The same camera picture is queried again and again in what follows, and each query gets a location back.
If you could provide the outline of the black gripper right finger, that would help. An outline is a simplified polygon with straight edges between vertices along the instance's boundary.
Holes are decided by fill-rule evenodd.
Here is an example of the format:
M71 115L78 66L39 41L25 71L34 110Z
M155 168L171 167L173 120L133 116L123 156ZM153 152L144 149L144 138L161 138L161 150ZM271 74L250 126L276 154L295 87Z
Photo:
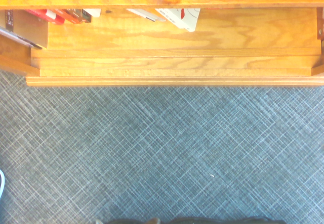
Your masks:
M267 217L248 217L238 220L217 220L203 217L186 217L172 220L172 223L177 224L286 224L284 220L272 220Z

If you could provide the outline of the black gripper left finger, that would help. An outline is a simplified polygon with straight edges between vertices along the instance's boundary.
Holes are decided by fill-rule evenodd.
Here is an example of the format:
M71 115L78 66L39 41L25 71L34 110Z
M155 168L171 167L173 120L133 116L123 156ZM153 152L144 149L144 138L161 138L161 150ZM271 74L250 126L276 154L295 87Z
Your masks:
M145 222L135 220L135 219L116 219L107 222L107 224L160 224L160 219L154 217Z

